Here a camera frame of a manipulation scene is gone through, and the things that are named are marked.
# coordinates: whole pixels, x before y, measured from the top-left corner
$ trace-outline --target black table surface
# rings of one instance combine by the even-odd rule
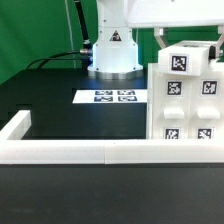
[[[145,87],[145,77],[111,83],[81,70],[22,71],[0,86],[0,119],[31,109],[25,139],[144,138],[145,104],[71,102],[77,89]],[[222,164],[0,166],[3,224],[220,224],[223,208]]]
[[[24,70],[0,86],[1,127],[31,110],[25,139],[144,139],[146,103],[72,104],[77,90],[146,89],[147,77],[100,80],[71,69]]]

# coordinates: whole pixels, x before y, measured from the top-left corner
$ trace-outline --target stacked white blocks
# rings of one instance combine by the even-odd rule
[[[224,63],[210,63],[195,76],[162,73],[159,68],[149,65],[148,137],[222,139]]]

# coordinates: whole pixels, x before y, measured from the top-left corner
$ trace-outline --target black cable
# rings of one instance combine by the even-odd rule
[[[31,62],[27,67],[26,69],[30,69],[30,67],[37,63],[37,62],[40,62],[40,61],[46,61],[48,60],[49,61],[72,61],[72,60],[88,60],[88,58],[41,58],[41,59],[38,59],[38,60],[35,60],[33,62]]]
[[[82,3],[80,0],[74,0],[75,1],[75,5],[76,5],[76,9],[78,12],[78,16],[79,16],[79,22],[80,22],[80,26],[81,26],[81,30],[82,30],[82,36],[83,36],[83,47],[86,49],[92,49],[92,44],[89,40],[89,35],[87,32],[87,27],[86,27],[86,21],[85,21],[85,17],[83,14],[83,9],[82,9]]]
[[[38,69],[42,68],[46,63],[48,63],[50,60],[52,60],[52,58],[59,58],[59,57],[72,55],[72,54],[79,54],[79,53],[80,53],[80,51],[72,51],[72,52],[64,52],[64,53],[52,55],[51,57],[46,58],[37,68]]]

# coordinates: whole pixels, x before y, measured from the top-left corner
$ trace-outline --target white block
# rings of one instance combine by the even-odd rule
[[[221,118],[219,111],[215,108],[199,108],[197,114],[200,119],[219,120]]]
[[[0,131],[0,140],[21,140],[30,126],[30,111],[20,110]]]
[[[158,70],[165,74],[200,76],[208,69],[215,42],[181,41],[159,51]]]
[[[162,74],[157,64],[149,64],[148,99],[152,104],[151,138],[188,138],[191,83],[188,76]]]
[[[164,109],[165,119],[184,119],[184,111],[181,108]]]

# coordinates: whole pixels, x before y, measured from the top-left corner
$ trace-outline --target green background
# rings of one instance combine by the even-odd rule
[[[68,0],[74,49],[82,48],[81,29],[73,0]],[[95,0],[82,0],[91,42],[97,40]],[[0,0],[0,84],[39,58],[71,51],[64,0]],[[170,44],[181,40],[217,40],[217,27],[171,28]],[[139,62],[157,62],[159,46],[152,29],[138,32]],[[49,67],[73,67],[71,62],[51,62]]]

